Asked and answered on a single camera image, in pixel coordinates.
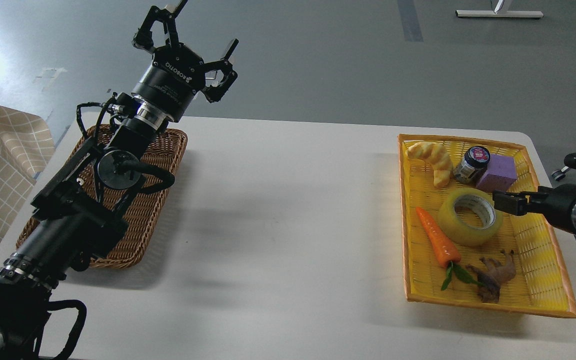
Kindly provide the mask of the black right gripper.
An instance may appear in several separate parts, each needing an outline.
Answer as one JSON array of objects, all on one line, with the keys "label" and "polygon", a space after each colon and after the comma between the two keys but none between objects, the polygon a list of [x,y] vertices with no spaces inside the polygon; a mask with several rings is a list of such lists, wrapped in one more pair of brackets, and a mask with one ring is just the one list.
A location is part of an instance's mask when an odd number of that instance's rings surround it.
[{"label": "black right gripper", "polygon": [[576,234],[573,210],[576,206],[576,185],[538,186],[537,191],[510,193],[494,191],[493,207],[505,214],[524,216],[528,212],[542,214],[554,228]]}]

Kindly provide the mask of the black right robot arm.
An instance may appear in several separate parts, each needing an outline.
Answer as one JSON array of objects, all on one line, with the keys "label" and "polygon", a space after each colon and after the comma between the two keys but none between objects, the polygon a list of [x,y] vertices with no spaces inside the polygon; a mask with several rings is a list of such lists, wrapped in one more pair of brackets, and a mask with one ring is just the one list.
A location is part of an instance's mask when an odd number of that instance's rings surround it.
[{"label": "black right robot arm", "polygon": [[[576,152],[564,158],[565,166],[576,170]],[[493,191],[494,209],[523,216],[542,214],[554,228],[576,235],[576,185],[538,186],[537,191],[511,193]]]}]

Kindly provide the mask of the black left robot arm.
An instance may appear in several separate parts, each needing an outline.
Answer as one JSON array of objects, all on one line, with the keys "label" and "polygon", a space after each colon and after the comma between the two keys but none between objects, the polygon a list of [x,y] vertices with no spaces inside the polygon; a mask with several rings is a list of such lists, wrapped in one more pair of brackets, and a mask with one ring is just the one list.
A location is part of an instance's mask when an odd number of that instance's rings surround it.
[{"label": "black left robot arm", "polygon": [[125,237],[125,216],[139,196],[164,192],[175,182],[171,170],[143,161],[148,147],[177,123],[199,92],[220,101],[237,80],[230,57],[205,62],[179,40],[176,19],[186,6],[152,6],[132,40],[151,63],[130,94],[85,102],[76,110],[83,142],[32,199],[38,221],[29,237],[0,267],[0,360],[38,360],[52,312],[75,309],[63,349],[73,354],[87,319],[80,300],[50,299],[68,269],[85,271]]}]

